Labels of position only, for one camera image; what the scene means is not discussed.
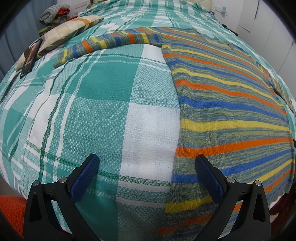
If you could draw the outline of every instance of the gray knitted fabric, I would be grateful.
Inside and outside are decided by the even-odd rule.
[[[54,18],[57,15],[60,8],[69,8],[70,9],[70,6],[68,4],[53,5],[53,6],[49,7],[48,9],[46,9],[40,15],[39,20],[43,21],[45,23],[51,23],[54,20]]]

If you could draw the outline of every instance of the pile of clothes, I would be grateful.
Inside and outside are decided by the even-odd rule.
[[[68,21],[67,15],[70,12],[68,4],[56,4],[46,9],[39,17],[39,20],[48,24],[47,27],[39,30],[39,35],[42,36],[54,27]]]

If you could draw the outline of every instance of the white square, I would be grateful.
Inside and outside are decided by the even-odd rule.
[[[150,44],[144,44],[141,58],[148,58],[165,63],[165,59],[163,58],[163,54],[161,52],[161,47]]]
[[[171,181],[180,109],[130,103],[120,175]]]

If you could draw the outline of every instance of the bedspread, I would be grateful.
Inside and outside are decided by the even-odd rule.
[[[56,181],[69,175],[89,153],[96,153],[100,169],[77,204],[79,211],[102,240],[154,240],[168,199],[180,129],[177,93],[160,48],[136,44],[99,50],[53,69],[57,54],[82,40],[118,30],[195,28],[248,52],[294,99],[271,66],[200,5],[110,0],[80,15],[87,14],[101,15],[104,21],[38,60],[30,74],[17,78],[0,105],[1,174],[26,197],[34,180]],[[14,74],[12,69],[2,81],[0,95]],[[294,110],[279,101],[295,138]],[[276,188],[271,186],[267,195],[269,203],[289,190],[292,182],[288,170],[294,170],[294,163],[286,169],[280,166]],[[214,208],[209,203],[199,210],[198,229]]]

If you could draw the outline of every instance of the white wardrobe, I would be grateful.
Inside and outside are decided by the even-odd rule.
[[[286,27],[263,0],[245,0],[239,37],[266,59],[296,97],[296,45]]]

